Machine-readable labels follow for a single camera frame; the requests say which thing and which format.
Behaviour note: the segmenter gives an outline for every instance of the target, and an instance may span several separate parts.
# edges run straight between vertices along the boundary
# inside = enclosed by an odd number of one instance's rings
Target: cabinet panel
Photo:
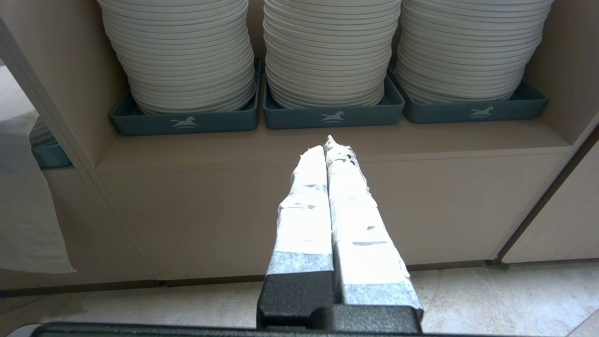
[[[563,155],[365,163],[407,264],[488,259]]]
[[[260,275],[293,167],[103,176],[162,279]]]
[[[152,279],[104,199],[79,175],[47,177],[72,274],[0,270],[0,289],[53,287]]]
[[[599,143],[570,173],[502,261],[583,258],[599,258]]]

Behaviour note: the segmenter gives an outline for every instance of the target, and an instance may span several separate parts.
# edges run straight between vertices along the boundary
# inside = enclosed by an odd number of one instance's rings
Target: wooden shelf
[[[172,136],[117,136],[100,173],[198,168],[293,166],[331,134],[362,163],[437,158],[566,153],[565,140],[539,120],[385,127],[270,130]]]

